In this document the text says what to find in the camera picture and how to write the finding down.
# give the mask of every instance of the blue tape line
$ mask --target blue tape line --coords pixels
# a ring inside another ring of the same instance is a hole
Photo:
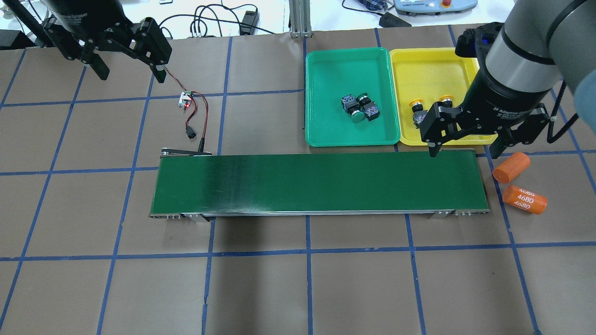
[[[492,250],[507,248],[556,248],[556,247],[592,247],[596,246],[596,241],[568,241],[568,242],[541,242],[541,243],[516,243],[516,244],[472,244],[455,246],[418,246],[414,250],[419,251],[445,251],[445,250]],[[269,250],[260,252],[217,252],[212,253],[212,257],[254,257],[254,256],[277,256],[277,255],[308,255],[325,253],[375,253],[375,252],[409,252],[409,247],[384,247],[384,248],[339,248],[339,249],[290,249],[290,250]],[[23,261],[34,260],[97,260],[111,259],[110,255],[82,255],[82,256],[26,256]],[[208,252],[198,253],[155,253],[143,255],[117,255],[116,259],[164,259],[164,258],[206,258]],[[15,262],[21,260],[20,257],[2,257],[0,262]]]
[[[14,69],[13,76],[11,77],[10,81],[8,82],[8,86],[6,87],[6,92],[4,92],[2,101],[0,101],[0,109],[2,109],[2,106],[5,105],[4,103],[6,102],[6,98],[8,98],[8,93],[10,92],[10,89],[13,87],[14,79],[17,77],[18,70],[20,69],[21,64],[23,63],[23,59],[25,58],[26,52],[27,49],[23,49],[23,53],[21,54],[21,58],[19,58],[18,60],[17,67]]]
[[[420,295],[420,283],[418,282],[418,266],[416,265],[416,247],[412,236],[412,226],[410,224],[409,214],[405,215],[406,231],[408,232],[408,250],[410,252],[410,261],[412,263],[412,276],[414,277],[414,291],[416,293],[416,305],[418,306],[418,319],[420,320],[420,331],[426,335],[426,323],[424,322],[424,311],[422,309],[422,297]]]
[[[145,119],[147,118],[147,109],[149,108],[149,98],[151,98],[151,90],[153,89],[154,76],[151,76],[149,82],[149,88],[147,89],[147,96],[145,97],[145,105],[143,106],[143,114],[141,116],[141,123],[139,124],[139,131],[136,135],[135,154],[132,156],[132,167],[131,176],[128,179],[128,187],[126,189],[126,195],[124,198],[124,205],[122,207],[122,215],[120,216],[120,224],[122,224],[126,218],[126,210],[128,209],[128,200],[131,196],[132,181],[135,177],[136,161],[139,157],[139,148],[141,146],[141,138],[143,136],[143,129],[145,128]]]
[[[488,146],[485,145],[485,150],[488,152]],[[491,171],[495,169],[495,165],[493,164],[491,155],[486,155],[488,160],[489,167]],[[517,253],[517,247],[515,239],[513,238],[513,233],[511,232],[511,224],[509,223],[509,217],[507,215],[507,210],[505,208],[505,203],[503,202],[503,196],[501,194],[501,189],[499,187],[499,182],[493,178],[493,183],[495,184],[495,189],[497,196],[499,198],[499,204],[501,205],[501,213],[503,214],[503,220],[505,221],[505,227],[507,229],[507,234],[509,235],[509,242],[511,243],[511,249],[513,251],[513,258],[516,262],[517,273],[520,277],[521,282],[521,290],[523,291],[524,298],[526,299],[527,310],[530,315],[530,321],[532,322],[532,327],[536,334],[541,334],[540,329],[538,328],[538,322],[536,321],[536,316],[534,314],[534,308],[532,306],[532,301],[530,300],[530,293],[527,290],[526,278],[523,274],[522,270],[522,263],[520,262],[519,255]]]
[[[107,302],[108,302],[108,297],[110,295],[110,286],[111,286],[111,281],[114,275],[114,267],[116,266],[116,259],[118,256],[118,248],[120,247],[120,238],[122,237],[122,223],[124,223],[124,220],[126,218],[126,210],[128,209],[128,201],[130,199],[131,196],[131,189],[132,189],[132,183],[133,180],[135,178],[135,170],[136,170],[136,160],[139,156],[139,147],[141,146],[141,138],[143,135],[143,128],[145,126],[145,118],[147,116],[147,109],[149,106],[149,100],[151,98],[151,90],[153,89],[153,82],[155,80],[154,76],[151,76],[151,81],[149,82],[149,88],[147,89],[147,95],[145,96],[145,105],[143,106],[143,112],[142,112],[142,116],[141,116],[141,121],[139,123],[139,131],[137,133],[136,136],[136,145],[135,145],[135,154],[132,158],[132,166],[131,166],[131,175],[128,179],[128,186],[126,189],[126,195],[124,197],[124,203],[122,205],[122,215],[120,216],[120,224],[118,225],[118,232],[116,234],[116,241],[114,242],[114,250],[112,252],[112,256],[111,256],[111,262],[110,262],[110,270],[108,272],[108,277],[107,277],[107,281],[105,284],[105,291],[104,291],[104,298],[101,302],[101,310],[100,310],[100,318],[97,321],[97,335],[101,334],[101,329],[103,327],[104,324],[104,315],[105,315],[105,308],[107,306]]]
[[[28,175],[66,175],[74,173],[109,173],[109,172],[130,172],[130,171],[157,171],[158,166],[147,167],[117,167],[113,169],[81,169],[81,170],[54,170],[54,171],[20,171],[20,172],[0,172],[0,176],[28,176]]]
[[[146,100],[146,99],[147,99],[147,97],[79,100],[76,102],[76,104],[113,103],[116,101],[139,101],[139,100]]]
[[[205,93],[203,94],[206,98],[209,97],[223,97],[223,93]],[[180,95],[161,95],[157,97],[151,97],[151,100],[164,100],[164,99],[179,99]]]
[[[541,243],[519,243],[516,248],[545,248],[545,247],[593,247],[596,241],[571,241],[571,242],[541,242]]]
[[[555,94],[555,91],[551,88],[551,95],[554,101],[557,101],[557,96]],[[563,110],[563,107],[561,105],[559,105],[559,113],[561,113],[561,118],[563,119],[563,121],[565,123],[567,123],[567,117],[565,116],[565,111]],[[588,179],[590,180],[590,184],[592,185],[592,190],[594,191],[594,194],[596,194],[596,183],[594,183],[594,177],[592,176],[592,172],[590,171],[590,168],[588,166],[588,162],[586,162],[586,158],[583,156],[582,153],[582,149],[579,146],[579,143],[577,141],[577,139],[575,138],[575,134],[573,133],[573,130],[569,129],[568,130],[569,136],[571,136],[571,140],[573,141],[573,145],[575,146],[576,149],[576,153],[579,155],[579,159],[582,161],[583,164],[583,168],[586,170],[586,175],[588,176]]]
[[[13,297],[14,287],[17,284],[18,275],[20,274],[21,267],[23,266],[23,259],[25,257],[25,254],[27,253],[27,248],[29,246],[29,242],[31,241],[31,236],[33,235],[33,229],[35,228],[35,223],[37,223],[37,219],[39,217],[39,211],[41,210],[42,203],[44,202],[45,193],[48,190],[49,177],[50,177],[50,175],[48,175],[46,177],[46,179],[45,179],[44,188],[41,191],[41,196],[39,196],[38,206],[35,209],[35,214],[33,215],[33,221],[31,223],[31,227],[29,227],[29,232],[27,233],[27,238],[25,240],[25,245],[23,246],[23,251],[21,252],[21,256],[20,256],[19,261],[18,261],[17,269],[16,269],[16,271],[14,273],[14,276],[13,276],[13,281],[12,281],[12,283],[10,285],[10,289],[8,290],[8,295],[7,295],[6,301],[4,303],[4,308],[2,309],[2,314],[0,315],[0,330],[2,330],[2,325],[4,324],[4,319],[6,318],[6,313],[8,311],[8,306],[10,304],[10,300]]]
[[[120,246],[120,237],[122,236],[122,225],[118,226],[118,233],[116,234],[116,242],[114,243],[114,251],[112,252],[112,256],[110,257],[110,270],[108,271],[108,278],[105,284],[104,290],[104,298],[101,301],[101,310],[100,310],[100,318],[97,322],[97,332],[96,335],[101,334],[101,328],[104,325],[104,316],[105,316],[105,307],[108,304],[108,296],[110,295],[110,287],[111,287],[111,280],[114,275],[114,267],[116,266],[116,255],[118,255],[118,247]]]
[[[52,164],[49,169],[50,172],[52,170],[54,170],[56,160],[58,159],[58,153],[60,152],[60,147],[62,146],[62,142],[64,140],[64,134],[66,133],[66,128],[68,128],[68,125],[69,125],[70,115],[72,114],[72,111],[73,111],[74,101],[76,100],[76,97],[79,95],[80,86],[83,83],[83,78],[85,77],[85,69],[86,68],[84,67],[83,71],[80,74],[79,83],[78,83],[77,88],[74,92],[74,97],[72,99],[72,102],[70,103],[69,113],[66,116],[66,120],[64,121],[64,126],[62,128],[60,140],[58,140],[58,145],[56,146],[56,151],[54,152],[54,157],[52,158]],[[17,285],[18,275],[21,273],[21,267],[23,266],[23,260],[25,258],[25,255],[27,254],[27,249],[29,248],[29,243],[31,242],[31,237],[33,236],[33,230],[35,229],[35,225],[37,224],[39,212],[40,212],[41,207],[44,203],[45,194],[48,191],[49,180],[51,177],[52,177],[52,175],[48,174],[48,176],[45,179],[44,188],[41,192],[41,195],[39,196],[38,206],[35,209],[35,214],[33,215],[33,220],[31,222],[31,226],[29,227],[29,232],[27,233],[27,238],[25,239],[25,245],[23,246],[23,251],[21,252],[21,257],[20,257],[20,260],[17,265],[17,270],[14,273],[13,281],[10,285],[10,289],[8,291],[8,296],[6,298],[6,302],[4,303],[4,309],[2,310],[2,314],[0,315],[0,330],[2,330],[2,325],[4,324],[4,319],[6,318],[8,306],[10,305],[10,300],[13,297],[14,288]]]
[[[211,284],[211,264],[213,260],[213,241],[215,239],[215,218],[211,220],[209,230],[209,251],[207,252],[207,270],[205,271],[205,289],[203,295],[203,314],[201,316],[201,335],[205,335],[207,326],[207,299],[209,298],[209,286]]]
[[[507,249],[510,244],[472,244],[469,246],[424,246],[414,247],[416,251],[444,251],[444,250],[484,250],[484,249]]]
[[[144,255],[117,255],[116,259],[163,259],[163,258],[203,258],[206,252],[195,253],[151,253]]]
[[[449,29],[449,34],[451,35],[451,42],[453,43],[453,46],[457,45],[457,41],[455,40],[455,35],[453,34],[453,28],[451,28],[451,25],[447,25],[447,29]]]
[[[60,139],[58,140],[58,146],[56,146],[54,158],[52,159],[52,165],[49,167],[50,173],[54,170],[54,166],[56,165],[56,160],[58,160],[58,153],[60,152],[60,148],[62,147],[62,142],[64,141],[64,135],[66,134],[66,128],[68,128],[70,117],[73,114],[73,109],[75,108],[76,97],[79,95],[80,86],[81,86],[81,84],[83,84],[83,78],[85,77],[86,70],[87,70],[87,68],[83,67],[83,71],[80,74],[80,78],[79,78],[79,84],[77,85],[76,90],[74,91],[74,98],[70,102],[69,113],[66,116],[66,121],[64,122],[64,127],[62,128],[62,133],[60,134]]]
[[[47,103],[19,103],[19,104],[6,104],[4,107],[23,107],[23,106],[49,106],[49,105],[68,105],[72,101],[51,101]]]
[[[82,255],[82,256],[29,256],[24,257],[26,262],[48,261],[48,260],[99,260],[111,259],[111,255]]]
[[[312,249],[311,253],[406,252],[409,247]]]
[[[238,93],[227,93],[228,97],[239,96],[239,95],[262,95],[262,94],[287,94],[287,93],[298,93],[304,92],[303,89],[284,89],[280,91],[257,91],[257,92],[238,92]]]
[[[47,175],[49,171],[0,172],[0,176]]]
[[[312,255],[311,249],[311,216],[306,215],[306,300],[308,306],[308,335],[313,335],[312,318]]]
[[[222,99],[222,115],[219,119],[219,141],[218,141],[218,155],[222,154],[222,142],[224,141],[224,122],[225,122],[225,105],[228,100],[228,81],[229,81],[229,62],[232,58],[232,40],[230,36],[228,41],[228,55],[225,62],[225,79],[223,82],[223,99]]]
[[[48,171],[52,175],[66,175],[71,173],[106,173],[106,172],[130,172],[132,171],[129,167],[118,167],[115,169],[81,169],[81,170],[55,170]]]
[[[378,35],[378,28],[374,29],[374,36],[377,38],[377,46],[380,48],[381,47],[381,37],[379,37],[379,35]]]
[[[128,209],[128,200],[131,197],[131,190],[132,190],[132,182],[135,179],[135,171],[131,171],[130,176],[128,177],[128,186],[126,187],[126,194],[124,196],[124,204],[122,206],[122,214],[120,214],[120,224],[124,223],[126,219],[126,210]]]
[[[524,154],[528,155],[528,156],[555,156],[555,155],[571,155],[571,154],[577,154],[577,151],[570,151],[570,150],[563,150],[563,151],[537,151],[535,153],[527,153],[524,152]],[[504,153],[501,156],[503,157],[509,157],[513,155],[513,153]]]

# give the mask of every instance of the electrical connector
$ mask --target electrical connector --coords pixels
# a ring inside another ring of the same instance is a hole
[[[178,101],[178,107],[186,109],[190,106],[190,102],[192,100],[193,100],[193,93],[191,91],[182,91],[182,93],[180,93],[180,100]]]
[[[194,132],[193,127],[187,126],[187,136],[190,139],[193,139],[193,138],[197,137],[197,133]]]
[[[254,35],[254,27],[259,25],[259,12],[246,11],[242,23],[249,24],[249,26],[240,26],[240,35]]]

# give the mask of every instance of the black cable cord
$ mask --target black cable cord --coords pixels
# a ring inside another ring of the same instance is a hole
[[[561,106],[561,100],[563,99],[563,93],[565,93],[566,87],[567,87],[567,83],[563,82],[561,84],[561,88],[559,89],[557,99],[555,100],[555,106],[552,108],[551,121],[548,123],[547,142],[551,143],[551,144],[555,143],[556,140],[561,138],[561,136],[563,136],[569,130],[569,128],[571,128],[571,126],[573,126],[575,121],[577,121],[579,119],[578,114],[575,113],[571,117],[571,119],[569,119],[569,121],[567,123],[565,123],[565,125],[563,127],[561,127],[559,132],[557,132],[554,136],[552,135],[552,129],[554,128],[554,125],[555,125],[555,121],[554,121],[553,117],[555,117],[557,115],[559,106]]]
[[[242,28],[242,25],[241,25],[241,23],[240,23],[240,19],[238,18],[238,15],[236,15],[236,13],[235,13],[235,12],[234,12],[232,9],[230,9],[229,7],[226,7],[226,6],[224,6],[224,5],[219,5],[219,4],[210,4],[210,5],[206,5],[206,6],[204,6],[204,8],[201,10],[201,13],[199,13],[198,17],[199,17],[199,18],[202,18],[203,11],[204,11],[206,8],[209,8],[209,9],[210,9],[210,10],[211,10],[213,13],[215,13],[215,11],[213,11],[213,10],[211,9],[211,6],[222,7],[223,9],[225,9],[225,10],[228,10],[228,11],[232,12],[232,14],[234,15],[234,17],[236,18],[236,22],[238,23],[238,34],[240,34],[240,30],[241,30],[241,28]],[[197,15],[197,10],[198,10],[198,7],[197,7],[197,9],[194,11],[194,14],[195,14],[195,15]]]
[[[240,5],[238,7],[234,7],[234,8],[230,8],[230,9],[231,10],[237,10],[238,8],[242,8],[244,6],[253,6],[255,12],[258,12],[259,11],[259,7],[257,7],[256,5],[253,5],[253,4],[244,4],[244,5]]]
[[[168,16],[168,17],[166,17],[166,18],[164,18],[162,20],[162,22],[159,24],[159,26],[161,27],[165,21],[168,21],[168,20],[170,20],[172,18],[175,18],[175,17],[194,17],[194,18],[196,18],[197,16],[196,15],[192,15],[192,14],[176,14],[176,15]],[[202,17],[201,19],[202,20],[209,20],[209,21],[226,22],[226,23],[237,23],[237,22],[234,22],[234,21],[221,20],[221,19],[218,20],[218,19],[209,18],[209,17]],[[264,31],[266,33],[274,34],[274,32],[272,32],[272,31],[269,31],[269,30],[263,29],[263,28],[259,28],[257,26],[253,26],[252,24],[242,23],[242,25],[243,26],[247,26],[247,27],[251,27],[251,28],[255,28],[255,29],[259,29],[259,30],[262,30],[262,31]]]
[[[35,10],[35,7],[33,6],[33,4],[31,3],[31,0],[27,0],[27,2],[29,3],[29,5],[31,6],[31,9],[33,10],[33,12],[35,13],[35,15],[38,17],[39,21],[43,21],[43,19],[41,18],[41,16],[39,15],[39,13]]]
[[[195,19],[193,22],[191,22],[190,24],[190,35],[194,36],[194,34],[197,34],[198,37],[198,33],[196,31],[194,31],[195,29],[195,23],[198,22],[199,24],[203,23],[205,25],[205,32],[201,35],[201,37],[205,37],[207,36],[207,33],[209,32],[209,28],[207,27],[207,23],[205,23],[205,21],[203,20],[199,20],[199,19]]]
[[[206,10],[206,9],[210,10],[211,13],[213,13],[213,16],[215,16],[215,19],[219,20],[218,15],[209,6],[211,6],[211,5],[206,5],[206,6],[201,5],[201,6],[198,6],[197,8],[195,8],[195,10],[194,10],[194,15],[196,16],[199,8],[202,8],[201,13],[198,15],[198,24],[194,24],[195,22],[197,22],[197,20],[193,21],[193,26],[194,26],[193,30],[194,30],[195,35],[197,35],[197,36],[201,33],[201,26],[200,26],[201,25],[201,16],[203,15],[204,10]],[[222,33],[222,26],[219,21],[218,21],[218,28],[219,28],[219,36],[223,36],[224,34]]]
[[[362,13],[370,13],[370,14],[376,14],[376,15],[379,15],[379,16],[383,16],[381,13],[377,13],[377,12],[373,12],[373,11],[363,11],[363,10],[357,10],[356,8],[346,7],[345,3],[346,3],[346,0],[343,0],[342,1],[342,7],[345,8],[345,9],[347,9],[347,10],[357,11],[357,12],[362,12]]]
[[[18,19],[18,17],[14,17],[14,18],[16,18],[16,19],[17,19],[17,22],[18,22],[18,23],[19,23],[19,25],[21,26],[21,30],[23,31],[23,33],[24,33],[25,35],[27,35],[27,33],[25,32],[25,28],[23,27],[23,24],[21,23],[21,20],[19,20],[19,19]]]
[[[171,38],[171,39],[174,39],[174,36],[172,36],[172,32],[171,32],[171,31],[170,31],[168,28],[166,28],[166,27],[161,27],[160,29],[162,29],[162,30],[163,30],[163,29],[166,29],[166,30],[167,30],[167,33],[168,33],[168,34],[170,34],[170,38]]]

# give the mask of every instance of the green conveyor belt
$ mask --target green conveyor belt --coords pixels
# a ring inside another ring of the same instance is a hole
[[[471,150],[162,157],[151,217],[488,212]]]

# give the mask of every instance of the green tray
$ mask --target green tray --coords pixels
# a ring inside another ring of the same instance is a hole
[[[473,150],[163,157],[150,216],[486,213]]]
[[[341,98],[361,93],[381,115],[353,123]],[[313,51],[306,57],[306,142],[311,147],[389,145],[399,141],[389,52],[384,48]]]

